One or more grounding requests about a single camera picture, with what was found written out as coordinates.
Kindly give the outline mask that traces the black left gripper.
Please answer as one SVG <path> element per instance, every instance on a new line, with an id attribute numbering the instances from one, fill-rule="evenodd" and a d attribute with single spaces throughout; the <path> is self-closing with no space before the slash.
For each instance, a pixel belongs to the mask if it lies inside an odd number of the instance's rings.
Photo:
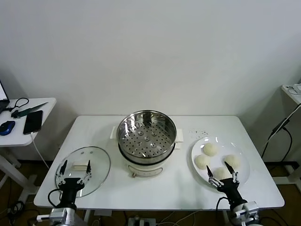
<path id="1" fill-rule="evenodd" d="M 60 203 L 58 207 L 76 207 L 75 200 L 77 192 L 85 187 L 85 184 L 91 179 L 91 164 L 88 161 L 85 175 L 81 178 L 66 178 L 64 179 L 64 173 L 67 166 L 67 160 L 64 161 L 63 165 L 59 168 L 56 173 L 56 183 L 58 188 L 62 192 Z"/>

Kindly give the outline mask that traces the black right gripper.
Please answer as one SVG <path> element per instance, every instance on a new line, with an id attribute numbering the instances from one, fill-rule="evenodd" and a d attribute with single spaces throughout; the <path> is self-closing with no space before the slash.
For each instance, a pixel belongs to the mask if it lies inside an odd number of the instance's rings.
<path id="1" fill-rule="evenodd" d="M 228 171 L 232 175 L 232 179 L 227 178 L 219 181 L 217 178 L 214 177 L 212 171 L 207 165 L 206 169 L 208 174 L 208 183 L 214 188 L 217 188 L 219 192 L 226 194 L 226 197 L 228 198 L 228 202 L 230 205 L 240 205 L 240 204 L 247 203 L 247 201 L 242 198 L 242 196 L 238 191 L 238 186 L 239 186 L 238 172 L 236 172 L 233 169 L 233 167 L 230 166 L 226 161 L 224 163 Z"/>

